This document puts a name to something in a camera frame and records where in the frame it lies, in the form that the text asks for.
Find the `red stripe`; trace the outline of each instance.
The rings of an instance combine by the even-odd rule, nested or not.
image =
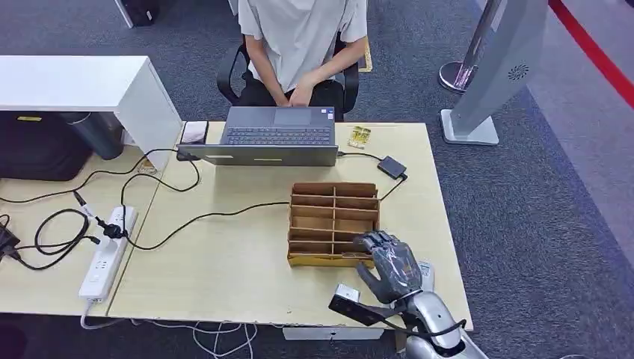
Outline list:
[[[634,108],[634,85],[621,70],[608,58],[605,52],[592,40],[588,32],[579,24],[561,0],[549,0],[550,8],[559,18],[581,50],[606,77],[612,87]]]

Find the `black cable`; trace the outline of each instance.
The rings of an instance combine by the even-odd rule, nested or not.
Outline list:
[[[403,182],[405,182],[405,180],[407,179],[407,175],[406,174],[402,174],[400,176],[400,178],[401,178],[401,181],[396,183],[396,185],[394,185],[394,187],[392,187],[392,189],[390,189],[383,197],[381,197],[381,199],[379,201],[383,201],[384,199],[386,199],[387,196],[390,195],[390,193],[394,192],[395,189],[397,189]]]
[[[9,222],[11,221],[11,217],[7,214],[0,215],[0,219],[3,219],[3,218],[6,218],[7,221],[2,225],[2,231],[0,231],[0,239],[4,235],[4,232],[7,230],[7,228],[9,227]]]
[[[212,212],[212,213],[206,213],[204,215],[199,215],[197,217],[194,217],[192,219],[190,219],[189,221],[187,221],[185,224],[183,224],[182,226],[176,228],[172,233],[170,233],[169,236],[167,236],[167,238],[163,239],[162,241],[160,241],[158,244],[153,245],[152,247],[143,247],[140,245],[135,244],[128,236],[125,236],[126,239],[128,240],[128,243],[137,249],[141,249],[142,251],[151,251],[154,250],[158,247],[161,247],[162,245],[165,244],[165,242],[167,242],[168,240],[170,240],[170,238],[172,238],[175,234],[177,234],[178,232],[180,232],[181,230],[183,230],[185,227],[187,227],[188,225],[194,223],[195,221],[198,221],[201,218],[206,218],[206,217],[211,217],[213,215],[222,215],[222,216],[226,216],[226,215],[239,215],[243,212],[248,211],[249,209],[254,209],[254,208],[258,208],[258,207],[264,207],[264,206],[277,206],[277,205],[281,205],[281,204],[286,204],[289,205],[290,202],[289,201],[283,201],[283,202],[269,202],[269,203],[260,203],[260,204],[254,204],[252,206],[249,206],[247,208],[244,209],[240,209],[237,212]]]
[[[172,149],[169,149],[169,150],[172,151],[172,152],[178,153],[177,150],[172,150]],[[169,188],[169,189],[171,189],[173,191],[177,191],[179,193],[187,192],[187,191],[193,189],[194,187],[196,187],[200,183],[200,172],[198,171],[198,167],[196,167],[196,164],[194,164],[194,162],[191,161],[191,160],[189,160],[189,163],[191,164],[192,167],[194,167],[194,171],[196,171],[196,182],[194,182],[192,185],[190,185],[187,188],[180,189],[180,188],[173,187],[173,186],[168,185],[167,183],[163,182],[160,178],[154,177],[154,176],[150,176],[149,174],[136,174],[136,175],[128,178],[126,183],[123,184],[123,187],[121,188],[121,197],[120,197],[120,204],[123,207],[123,228],[121,228],[121,237],[125,237],[126,240],[128,241],[128,243],[130,245],[132,245],[132,247],[138,248],[138,249],[143,249],[141,246],[137,246],[130,239],[130,233],[127,233],[127,231],[126,231],[126,205],[123,203],[123,200],[124,200],[124,198],[126,196],[126,187],[128,186],[128,184],[130,182],[132,182],[132,180],[137,178],[137,177],[149,177],[149,178],[152,178],[152,179],[158,181],[158,183],[164,185],[165,187],[167,187],[167,188]]]
[[[77,215],[80,215],[83,219],[84,219],[84,223],[81,226],[81,229],[79,230],[79,232],[75,235],[75,237],[67,242],[62,242],[62,243],[57,243],[54,245],[41,245],[40,244],[40,234],[42,233],[43,228],[54,218],[56,218],[59,215],[63,215],[64,213],[75,213]],[[62,209],[61,211],[57,211],[55,213],[53,213],[52,215],[50,215],[47,219],[44,220],[44,222],[42,222],[42,224],[40,224],[40,226],[37,228],[37,231],[35,232],[35,238],[34,238],[34,245],[23,245],[23,246],[19,246],[19,247],[15,247],[13,249],[12,252],[7,253],[10,257],[14,258],[15,260],[17,260],[20,264],[22,264],[24,267],[32,270],[32,271],[43,271],[44,269],[48,269],[53,267],[54,265],[58,264],[64,257],[66,257],[68,254],[70,254],[70,252],[79,244],[79,242],[82,239],[90,239],[91,241],[93,241],[94,243],[99,243],[99,240],[93,236],[86,236],[86,232],[88,231],[88,227],[90,226],[90,221],[88,220],[88,217],[76,210],[76,209],[71,209],[71,208],[67,208],[67,209]],[[56,247],[61,247],[55,251],[45,251],[44,248],[56,248]],[[28,264],[27,262],[25,262],[22,257],[19,255],[18,251],[22,250],[22,249],[32,249],[35,248],[38,252],[40,252],[41,254],[45,255],[45,256],[54,256],[57,254],[61,254],[58,258],[56,258],[55,260],[53,260],[52,262],[50,262],[49,264],[45,265],[45,266],[32,266],[30,264]]]
[[[390,328],[392,328],[394,330],[400,331],[400,332],[405,333],[407,335],[413,335],[415,337],[420,337],[420,338],[423,338],[423,339],[429,339],[429,338],[432,338],[432,337],[438,337],[440,335],[451,333],[452,331],[458,329],[459,327],[464,328],[464,326],[467,325],[467,320],[466,319],[462,319],[461,321],[455,323],[451,327],[449,327],[449,328],[447,328],[445,330],[442,330],[442,331],[438,331],[437,333],[419,333],[419,332],[416,332],[416,331],[410,331],[409,329],[401,328],[401,327],[389,322],[387,319],[383,319],[383,320],[381,320],[381,322],[386,324],[388,327],[390,327]]]
[[[73,189],[69,189],[66,191],[59,191],[59,192],[53,192],[53,193],[49,193],[49,194],[43,194],[41,196],[37,196],[37,197],[33,197],[33,198],[29,198],[26,200],[8,200],[7,198],[3,198],[0,197],[0,201],[4,201],[4,202],[8,202],[8,203],[29,203],[29,202],[34,202],[36,200],[41,200],[43,198],[48,198],[48,197],[54,197],[54,196],[58,196],[60,194],[69,194],[69,193],[73,193],[74,191],[78,191],[82,188],[84,188],[87,184],[88,181],[90,181],[91,178],[93,178],[96,174],[113,174],[113,175],[126,175],[126,174],[131,174],[132,172],[135,171],[135,169],[137,168],[137,166],[139,166],[139,164],[145,159],[147,158],[150,154],[154,153],[154,152],[161,152],[161,151],[170,151],[170,152],[175,152],[177,153],[178,151],[173,149],[173,148],[157,148],[154,150],[151,150],[145,154],[143,154],[143,156],[132,166],[132,168],[130,168],[129,171],[125,171],[125,172],[116,172],[116,171],[103,171],[103,170],[97,170],[97,171],[93,171],[91,174],[88,175],[88,177],[86,177],[86,179],[84,180],[84,182],[79,185],[78,187],[75,187]],[[198,180],[200,181],[200,173],[198,173],[198,168],[196,167],[196,165],[192,162],[189,161],[189,163],[194,166],[194,169],[196,170],[196,173],[198,175]],[[158,180],[159,182],[161,182],[161,180],[159,180],[157,177],[153,177],[150,176],[149,174],[136,174],[133,177],[136,177],[138,175],[144,175],[147,177],[151,177],[154,178],[155,180]]]
[[[350,155],[355,155],[355,156],[365,156],[365,157],[372,157],[373,159],[376,159],[377,161],[381,162],[383,161],[383,159],[375,156],[375,155],[371,155],[369,153],[363,153],[363,152],[343,152],[343,151],[338,151],[337,152],[337,157],[343,157],[343,156],[350,156]]]

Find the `black bag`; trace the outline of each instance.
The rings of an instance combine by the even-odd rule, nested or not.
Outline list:
[[[72,180],[92,152],[54,112],[0,111],[0,178]]]
[[[122,0],[121,2],[134,26],[152,25],[159,15],[158,0]]]

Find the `person's hand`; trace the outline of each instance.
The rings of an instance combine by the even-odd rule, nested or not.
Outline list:
[[[291,102],[289,101],[289,99],[284,97],[280,101],[276,100],[275,101],[275,105],[277,105],[277,107],[291,107]]]
[[[310,73],[302,76],[299,80],[291,99],[289,100],[293,107],[306,107],[310,104],[310,98],[313,97],[313,88],[315,82]]]

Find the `cable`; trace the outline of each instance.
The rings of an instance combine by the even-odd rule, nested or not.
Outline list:
[[[125,171],[125,172],[116,172],[116,171],[103,171],[103,170],[97,170],[97,171],[93,171],[92,173],[90,173],[90,174],[88,175],[88,177],[86,177],[86,179],[84,180],[84,182],[83,182],[81,185],[79,185],[79,186],[77,186],[77,187],[75,187],[75,188],[73,188],[73,189],[69,189],[69,190],[66,190],[66,191],[53,192],[53,193],[49,193],[49,194],[43,194],[43,195],[41,195],[41,196],[37,196],[37,197],[33,197],[33,198],[29,198],[29,199],[26,199],[26,200],[9,200],[9,199],[7,199],[7,198],[0,197],[0,201],[4,201],[4,202],[8,202],[8,203],[29,203],[29,202],[34,202],[34,201],[36,201],[36,200],[41,200],[41,199],[43,199],[43,198],[48,198],[48,197],[58,196],[58,195],[60,195],[60,194],[69,194],[69,193],[73,193],[74,191],[78,191],[78,190],[80,190],[80,189],[84,188],[84,187],[88,184],[88,181],[90,181],[90,179],[91,179],[91,178],[93,178],[96,174],[112,174],[112,175],[126,175],[126,174],[131,174],[132,172],[134,172],[134,171],[135,171],[135,169],[139,166],[139,164],[140,164],[140,163],[141,163],[141,162],[142,162],[145,158],[147,158],[150,154],[152,154],[152,153],[154,153],[154,152],[162,152],[162,151],[168,151],[168,152],[175,152],[175,153],[178,153],[178,151],[177,151],[177,150],[175,150],[175,149],[173,149],[173,148],[157,148],[157,149],[154,149],[154,150],[148,151],[147,153],[143,154],[143,155],[142,155],[142,157],[141,157],[141,158],[140,158],[140,159],[139,159],[139,160],[138,160],[138,161],[137,161],[137,162],[136,162],[136,163],[132,166],[132,168],[130,168],[130,170],[129,170],[129,171]],[[186,190],[182,190],[182,191],[188,191],[189,189],[191,189],[191,188],[195,187],[196,185],[198,185],[198,182],[200,181],[200,172],[198,172],[198,168],[196,167],[196,165],[194,164],[194,162],[193,162],[193,161],[189,161],[189,163],[190,163],[190,164],[194,167],[194,169],[195,169],[195,171],[196,171],[196,174],[197,174],[197,178],[198,178],[198,180],[196,181],[196,184],[195,184],[195,185],[193,185],[192,187],[190,187],[190,188],[188,188],[188,189],[186,189]],[[144,177],[150,177],[150,178],[153,178],[153,179],[155,179],[155,180],[159,181],[162,185],[165,185],[165,186],[167,186],[168,188],[173,189],[173,190],[175,190],[175,191],[179,191],[177,188],[174,188],[174,187],[172,187],[172,186],[167,185],[165,182],[162,182],[162,181],[161,181],[158,177],[153,177],[153,176],[150,176],[149,174],[136,174],[136,175],[132,176],[132,177],[128,180],[128,182],[129,182],[132,178],[135,178],[135,177],[137,177],[137,176],[144,176]]]
[[[405,182],[405,180],[407,179],[407,174],[402,174],[400,178],[401,180],[396,183],[396,185],[394,185],[394,187],[392,187],[392,189],[390,189],[383,197],[381,197],[379,201],[383,201],[384,199],[386,199],[387,196],[390,195],[390,193],[394,192],[395,189],[397,189],[403,182]]]
[[[62,242],[62,243],[57,243],[54,245],[41,245],[40,244],[40,234],[42,233],[43,228],[54,218],[56,218],[59,215],[63,215],[64,213],[75,213],[77,215],[80,215],[83,220],[84,223],[81,226],[81,229],[79,230],[79,232],[75,235],[75,237],[67,242]],[[23,246],[19,246],[19,247],[15,247],[13,249],[12,252],[7,253],[10,257],[14,258],[16,261],[18,261],[20,264],[22,264],[24,267],[32,270],[32,271],[43,271],[44,269],[48,269],[53,267],[54,265],[58,264],[62,259],[64,259],[64,257],[66,257],[68,254],[70,254],[70,252],[79,244],[79,242],[82,239],[90,239],[93,243],[95,244],[99,244],[99,240],[93,236],[86,236],[86,232],[88,231],[88,227],[90,226],[90,222],[88,221],[88,217],[76,210],[76,209],[71,209],[71,208],[67,208],[67,209],[62,209],[61,211],[57,211],[55,213],[53,213],[52,215],[50,215],[47,219],[44,220],[44,222],[42,222],[42,224],[40,224],[40,226],[37,228],[36,232],[35,232],[35,238],[34,238],[34,245],[23,245]],[[54,251],[45,251],[44,248],[56,248],[56,247],[61,247],[57,250]],[[52,262],[50,262],[49,264],[45,265],[45,266],[33,266],[28,264],[27,262],[25,262],[22,257],[19,255],[18,251],[23,250],[23,249],[36,249],[38,252],[40,252],[41,254],[45,255],[45,256],[54,256],[56,254],[61,254],[57,259],[53,260]]]
[[[132,320],[132,324],[138,325],[137,323],[135,323],[137,321],[137,319],[130,319],[130,320]],[[161,327],[161,328],[169,328],[169,329],[184,328],[184,329],[190,329],[190,330],[197,331],[199,333],[204,333],[204,334],[227,334],[227,333],[233,333],[234,331],[240,330],[240,328],[242,327],[242,324],[238,324],[237,327],[235,327],[234,329],[229,329],[228,331],[221,331],[220,327],[218,327],[218,330],[216,330],[216,331],[207,331],[205,329],[201,329],[201,328],[197,327],[200,324],[200,322],[196,322],[195,326],[191,326],[191,325],[182,325],[182,324],[178,324],[178,325],[162,324],[162,323],[159,323],[157,321],[148,320],[148,319],[143,319],[142,321],[143,322],[148,322],[150,324],[154,324],[157,327]]]
[[[218,326],[218,330],[220,330],[222,328],[222,324],[220,323],[220,325]],[[251,346],[251,341],[253,341],[255,339],[255,337],[257,336],[257,325],[253,324],[253,327],[255,328],[255,331],[253,332],[253,336],[249,337],[249,331],[247,329],[247,325],[244,324],[244,335],[247,338],[247,341],[244,344],[241,344],[240,346],[235,347],[234,349],[229,350],[228,352],[224,352],[222,354],[218,354],[216,352],[216,348],[218,347],[218,335],[216,334],[216,338],[214,341],[214,349],[211,350],[209,348],[207,348],[206,346],[204,346],[201,342],[198,341],[198,338],[196,337],[196,331],[192,331],[192,336],[194,337],[194,342],[196,342],[196,345],[198,345],[198,347],[200,347],[202,350],[204,350],[205,352],[211,354],[214,358],[218,359],[218,358],[222,358],[222,357],[226,357],[227,355],[230,355],[234,352],[237,352],[238,350],[244,348],[245,346],[249,347],[249,355],[250,355],[250,359],[253,359],[253,346]]]
[[[377,161],[383,161],[383,159],[375,156],[375,155],[371,155],[369,153],[363,153],[363,152],[343,152],[343,151],[338,151],[337,152],[337,157],[343,157],[343,156],[350,156],[350,155],[355,155],[355,156],[365,156],[365,157],[372,157],[373,159],[376,159]]]
[[[4,214],[4,215],[0,215],[0,219],[6,218],[7,221],[2,225],[2,231],[0,231],[0,239],[2,239],[2,236],[4,236],[4,232],[7,230],[7,228],[9,227],[9,222],[11,222],[11,216]]]
[[[124,320],[127,320],[126,318],[119,318],[119,319],[113,319],[110,322],[106,322],[106,323],[102,323],[98,325],[88,325],[86,324],[86,316],[88,315],[88,312],[90,311],[90,309],[93,307],[94,304],[95,304],[94,301],[88,301],[88,303],[86,303],[86,309],[84,310],[84,313],[81,315],[81,318],[79,319],[79,324],[81,325],[83,329],[94,331],[96,329],[109,327],[111,325],[115,325],[117,323],[123,322]]]
[[[281,201],[281,202],[260,203],[260,204],[254,204],[254,205],[249,206],[249,207],[247,207],[247,208],[241,209],[241,210],[239,210],[239,211],[237,211],[237,212],[212,212],[212,213],[206,213],[206,214],[204,214],[204,215],[199,215],[199,216],[197,216],[197,217],[194,217],[194,218],[190,219],[189,221],[187,221],[187,222],[186,222],[185,224],[183,224],[182,226],[180,226],[180,227],[176,228],[176,229],[175,229],[172,233],[170,233],[170,235],[169,235],[169,236],[167,236],[167,238],[163,239],[163,240],[162,240],[162,241],[160,241],[158,244],[153,245],[153,246],[151,246],[151,247],[143,247],[143,246],[141,246],[141,245],[137,245],[136,243],[134,243],[134,242],[133,242],[133,241],[129,238],[129,236],[126,236],[126,238],[127,238],[127,240],[128,240],[128,243],[129,243],[132,247],[137,248],[137,249],[140,249],[140,250],[142,250],[142,251],[151,251],[151,250],[154,250],[154,249],[156,249],[156,248],[161,247],[163,244],[165,244],[165,242],[167,242],[168,240],[170,240],[170,239],[171,239],[171,238],[172,238],[175,234],[177,234],[178,232],[180,232],[181,230],[183,230],[185,227],[187,227],[188,225],[190,225],[190,224],[194,223],[195,221],[198,221],[198,220],[199,220],[199,219],[201,219],[201,218],[211,217],[211,216],[213,216],[213,215],[222,215],[222,216],[228,216],[228,215],[239,215],[239,214],[241,214],[241,213],[243,213],[243,212],[248,211],[249,209],[254,209],[254,208],[264,207],[264,206],[277,206],[277,205],[281,205],[281,204],[286,204],[286,205],[288,205],[288,204],[290,204],[290,202],[289,202],[289,201]]]
[[[384,161],[384,160],[383,160],[383,159],[381,159],[380,157],[375,156],[375,155],[371,155],[371,154],[369,154],[369,153],[363,153],[363,152],[343,152],[343,151],[338,151],[338,152],[337,152],[337,157],[350,156],[350,155],[371,157],[371,158],[373,158],[373,159],[376,159],[376,160],[377,160],[377,161],[379,161],[379,162],[383,162],[383,161]],[[400,181],[400,182],[398,182],[398,183],[396,183],[396,185],[394,185],[394,187],[392,187],[392,189],[390,189],[390,190],[389,190],[389,191],[388,191],[388,192],[387,192],[387,193],[386,193],[383,197],[381,197],[381,199],[379,199],[379,200],[381,200],[381,201],[382,201],[382,200],[386,199],[386,198],[387,198],[387,196],[389,196],[389,195],[390,195],[390,193],[392,193],[392,192],[393,192],[396,188],[398,188],[398,187],[401,185],[401,183],[405,182],[405,180],[407,179],[407,175],[406,175],[406,174],[401,174],[400,178],[401,178],[401,181]]]
[[[415,331],[410,331],[409,329],[401,328],[401,327],[391,323],[387,319],[383,319],[383,320],[381,320],[381,322],[384,323],[385,325],[387,325],[388,327],[394,329],[394,330],[400,331],[400,332],[408,334],[408,335],[413,335],[415,337],[420,337],[420,338],[423,338],[423,339],[429,339],[429,338],[432,338],[432,337],[438,337],[440,335],[451,333],[452,331],[458,329],[459,327],[464,328],[464,326],[467,325],[467,320],[466,319],[462,319],[461,321],[455,323],[451,327],[449,327],[449,328],[447,328],[445,330],[439,331],[437,333],[418,333],[418,332],[415,332]]]

